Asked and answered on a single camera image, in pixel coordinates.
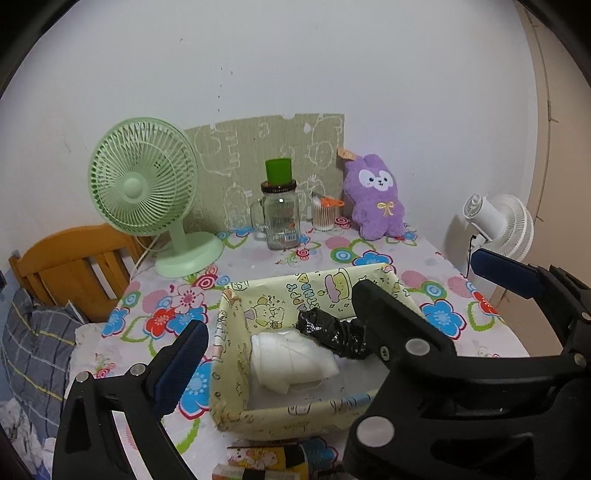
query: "mug handle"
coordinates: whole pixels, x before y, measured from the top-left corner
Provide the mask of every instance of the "mug handle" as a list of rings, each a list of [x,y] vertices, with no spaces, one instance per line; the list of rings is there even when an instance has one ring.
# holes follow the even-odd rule
[[[267,226],[265,223],[258,223],[256,221],[256,207],[260,207],[262,211],[262,199],[255,200],[251,203],[250,211],[251,211],[251,225],[255,229],[256,232],[267,234]]]

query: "fan grille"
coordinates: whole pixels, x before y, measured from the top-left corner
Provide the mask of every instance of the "fan grille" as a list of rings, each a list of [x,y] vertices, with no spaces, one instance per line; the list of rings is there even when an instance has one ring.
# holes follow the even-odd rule
[[[472,195],[470,198],[467,199],[466,203],[464,204],[464,217],[466,220],[473,219],[482,208],[482,196],[478,194]]]
[[[513,195],[499,195],[491,200],[507,218],[505,233],[485,244],[485,248],[522,261],[534,239],[534,221],[523,203]]]
[[[155,235],[184,218],[197,192],[189,139],[158,119],[132,118],[101,139],[89,167],[99,213],[130,235]]]

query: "blue checkered fabric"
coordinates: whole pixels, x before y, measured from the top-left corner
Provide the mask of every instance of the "blue checkered fabric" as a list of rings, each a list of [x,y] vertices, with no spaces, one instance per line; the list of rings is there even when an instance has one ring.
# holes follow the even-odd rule
[[[2,335],[2,363],[12,394],[43,442],[56,437],[74,331],[82,325],[71,307],[35,304],[26,290],[12,299]]]

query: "floral tablecloth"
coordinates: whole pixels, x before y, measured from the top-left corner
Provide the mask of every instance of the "floral tablecloth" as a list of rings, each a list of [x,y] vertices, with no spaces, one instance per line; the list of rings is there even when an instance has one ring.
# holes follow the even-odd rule
[[[138,362],[149,363],[171,344],[192,319],[208,324],[210,348],[185,390],[177,410],[163,424],[178,451],[200,480],[211,478],[225,449],[237,439],[215,428],[209,414],[209,377],[221,291],[241,282],[335,266],[391,264],[404,294],[419,305],[427,320],[456,342],[464,356],[527,356],[527,352],[496,310],[427,240],[407,228],[400,238],[375,242],[360,239],[345,218],[331,232],[314,232],[302,224],[298,249],[277,252],[250,229],[220,232],[224,252],[215,264],[188,277],[171,280],[156,274],[146,262],[127,288],[105,325],[96,348],[94,375],[120,375]],[[279,312],[264,302],[269,321]],[[138,478],[150,478],[122,414],[116,415],[124,448]],[[317,468],[340,460],[347,432],[309,439],[306,450]]]

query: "white cable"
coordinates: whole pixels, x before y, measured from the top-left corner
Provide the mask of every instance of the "white cable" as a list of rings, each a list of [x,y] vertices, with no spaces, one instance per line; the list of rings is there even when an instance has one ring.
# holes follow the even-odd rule
[[[158,241],[158,238],[160,238],[160,235],[157,235],[156,238],[154,238],[154,240],[152,240],[152,243],[150,244],[150,246],[148,248],[145,248],[144,247],[145,248],[144,253],[142,253],[142,255],[140,256],[140,258],[138,259],[138,261],[135,263],[134,269],[131,271],[131,274],[129,275],[129,281],[130,282],[135,278],[135,273],[137,272],[137,269],[138,269],[140,263],[142,263],[144,261],[144,258],[146,257],[146,255],[148,255],[152,251],[151,248]]]
[[[158,234],[158,236],[156,237],[156,240],[160,237],[160,235],[162,235],[162,234],[161,233]],[[142,242],[139,241],[139,237],[138,236],[135,236],[134,238],[139,243],[139,245],[141,246],[141,248],[144,249],[144,251],[154,252],[154,253],[157,254],[157,253],[162,252],[162,251],[164,251],[164,250],[166,250],[168,248],[168,243],[164,244],[160,248],[156,248],[156,249],[151,248],[152,245],[154,244],[154,242],[152,242],[149,247],[146,247]]]

